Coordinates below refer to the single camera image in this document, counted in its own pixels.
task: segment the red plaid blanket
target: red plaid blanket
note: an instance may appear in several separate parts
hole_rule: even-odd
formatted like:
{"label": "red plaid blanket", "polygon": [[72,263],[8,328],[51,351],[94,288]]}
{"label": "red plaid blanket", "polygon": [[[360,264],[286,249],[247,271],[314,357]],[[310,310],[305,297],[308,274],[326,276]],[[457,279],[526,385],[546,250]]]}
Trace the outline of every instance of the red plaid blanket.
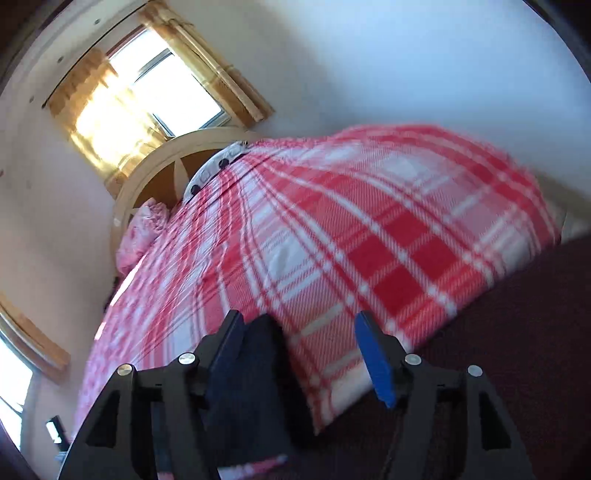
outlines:
{"label": "red plaid blanket", "polygon": [[435,127],[263,140],[170,221],[108,310],[79,427],[118,365],[163,366],[229,309],[272,313],[321,429],[371,382],[353,318],[410,351],[558,233],[505,153]]}

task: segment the curtain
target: curtain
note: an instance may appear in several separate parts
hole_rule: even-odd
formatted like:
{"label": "curtain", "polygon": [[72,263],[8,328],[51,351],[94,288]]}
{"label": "curtain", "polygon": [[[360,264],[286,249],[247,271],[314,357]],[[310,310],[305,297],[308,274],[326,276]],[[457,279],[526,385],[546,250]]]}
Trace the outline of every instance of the curtain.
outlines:
{"label": "curtain", "polygon": [[268,118],[273,109],[255,88],[161,0],[151,0],[140,19],[168,44],[222,108],[244,127]]}
{"label": "curtain", "polygon": [[61,381],[70,354],[53,343],[0,292],[0,335],[47,378]]}
{"label": "curtain", "polygon": [[98,48],[80,59],[48,104],[113,198],[146,155],[167,140]]}

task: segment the ceiling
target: ceiling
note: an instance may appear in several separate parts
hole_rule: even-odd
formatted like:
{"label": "ceiling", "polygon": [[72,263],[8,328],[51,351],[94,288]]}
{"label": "ceiling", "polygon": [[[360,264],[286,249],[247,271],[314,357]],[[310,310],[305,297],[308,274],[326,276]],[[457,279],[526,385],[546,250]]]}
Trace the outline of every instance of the ceiling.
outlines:
{"label": "ceiling", "polygon": [[12,140],[101,36],[145,0],[23,0],[0,17],[0,168]]}

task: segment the wooden headboard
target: wooden headboard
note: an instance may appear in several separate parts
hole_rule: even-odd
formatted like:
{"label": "wooden headboard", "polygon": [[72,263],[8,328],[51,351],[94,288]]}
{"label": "wooden headboard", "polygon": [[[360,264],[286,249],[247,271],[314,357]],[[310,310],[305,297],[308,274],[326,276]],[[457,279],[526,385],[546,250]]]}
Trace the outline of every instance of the wooden headboard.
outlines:
{"label": "wooden headboard", "polygon": [[171,209],[183,197],[197,170],[216,152],[259,136],[239,127],[197,130],[169,140],[149,154],[127,179],[115,201],[111,227],[113,258],[137,208],[153,197]]}

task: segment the black bracket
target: black bracket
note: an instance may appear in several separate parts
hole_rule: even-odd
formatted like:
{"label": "black bracket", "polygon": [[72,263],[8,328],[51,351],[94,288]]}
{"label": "black bracket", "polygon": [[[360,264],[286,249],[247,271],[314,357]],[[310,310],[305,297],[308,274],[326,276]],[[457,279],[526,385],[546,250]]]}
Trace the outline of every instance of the black bracket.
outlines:
{"label": "black bracket", "polygon": [[382,332],[370,312],[357,315],[355,334],[378,398],[389,408],[407,403],[401,436],[383,470],[384,479],[423,478],[436,404],[450,395],[459,397],[465,410],[465,461],[457,478],[535,478],[517,428],[480,367],[471,365],[458,372],[407,355],[396,337]]}
{"label": "black bracket", "polygon": [[175,480],[218,480],[207,455],[199,410],[207,408],[211,375],[226,375],[238,356],[245,325],[230,310],[219,331],[166,367],[138,372],[121,365],[82,424],[59,480],[157,480],[151,404],[164,404]]}

